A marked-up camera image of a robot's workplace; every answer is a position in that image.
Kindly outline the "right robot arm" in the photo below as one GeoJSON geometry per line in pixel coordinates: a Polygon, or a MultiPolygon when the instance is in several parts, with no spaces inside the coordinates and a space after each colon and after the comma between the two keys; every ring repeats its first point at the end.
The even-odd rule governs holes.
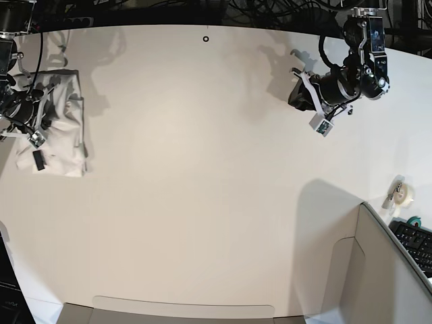
{"type": "Polygon", "coordinates": [[[15,38],[36,30],[32,25],[32,16],[36,1],[1,2],[1,118],[9,126],[1,131],[1,141],[6,138],[23,138],[35,148],[42,146],[46,139],[46,130],[51,122],[46,117],[45,105],[54,86],[36,88],[36,79],[40,68],[31,74],[24,69],[23,52],[18,50],[15,38]],[[17,65],[26,77],[24,90],[16,90],[16,80],[10,74],[17,65]]]}

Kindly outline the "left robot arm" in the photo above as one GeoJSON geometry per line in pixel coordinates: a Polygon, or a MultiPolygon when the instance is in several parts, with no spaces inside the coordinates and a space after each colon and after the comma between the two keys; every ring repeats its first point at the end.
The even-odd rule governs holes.
{"type": "Polygon", "coordinates": [[[326,36],[319,37],[318,50],[329,68],[325,75],[292,72],[298,81],[288,97],[288,104],[299,111],[315,111],[332,120],[344,111],[352,112],[352,103],[364,96],[376,100],[388,92],[390,81],[385,52],[385,31],[378,1],[362,1],[349,7],[342,36],[349,47],[342,65],[329,60],[324,50],[326,36]]]}

